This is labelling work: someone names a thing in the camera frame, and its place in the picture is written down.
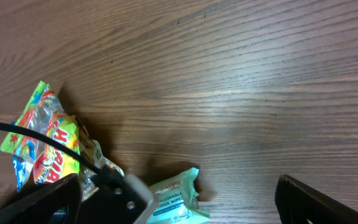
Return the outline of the brown cookie snack bag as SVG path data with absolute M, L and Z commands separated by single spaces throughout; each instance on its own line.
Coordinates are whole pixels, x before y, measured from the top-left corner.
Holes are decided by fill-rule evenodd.
M 88 130 L 81 123 L 81 121 L 76 116 L 71 116 L 71 118 L 75 119 L 79 129 L 80 156 L 97 168 L 108 166 L 109 168 L 116 170 L 121 176 L 124 177 L 124 171 L 115 163 L 103 156 L 99 142 L 90 137 Z M 89 168 L 85 167 L 84 165 L 80 165 L 79 180 L 82 190 L 82 202 L 88 200 L 94 193 L 99 190 L 99 188 L 96 187 L 95 184 L 91 181 L 91 178 L 94 175 L 95 173 Z

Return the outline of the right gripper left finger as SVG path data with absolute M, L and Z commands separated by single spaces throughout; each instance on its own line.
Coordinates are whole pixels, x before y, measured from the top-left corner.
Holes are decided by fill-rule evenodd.
M 70 174 L 0 210 L 0 224 L 75 223 L 81 199 L 78 176 Z

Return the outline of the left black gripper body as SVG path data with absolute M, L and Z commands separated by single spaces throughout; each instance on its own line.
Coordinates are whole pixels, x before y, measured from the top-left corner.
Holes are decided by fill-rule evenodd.
M 134 223 L 147 208 L 140 193 L 116 170 L 105 166 L 91 180 L 99 189 L 81 203 L 77 223 Z

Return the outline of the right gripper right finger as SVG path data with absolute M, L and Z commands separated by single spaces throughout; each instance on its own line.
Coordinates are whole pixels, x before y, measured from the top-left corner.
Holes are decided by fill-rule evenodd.
M 299 180 L 281 175 L 275 204 L 282 223 L 358 223 L 358 212 Z

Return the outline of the blue oreo cookie pack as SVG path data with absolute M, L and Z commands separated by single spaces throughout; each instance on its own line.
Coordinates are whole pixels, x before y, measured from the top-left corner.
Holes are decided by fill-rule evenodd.
M 26 160 L 25 156 L 21 154 L 21 148 L 18 148 L 13 154 L 13 168 L 16 175 L 16 189 L 20 192 L 23 186 L 28 181 L 32 169 L 34 166 L 34 146 L 25 145 L 23 147 L 25 155 L 30 157 L 30 160 Z

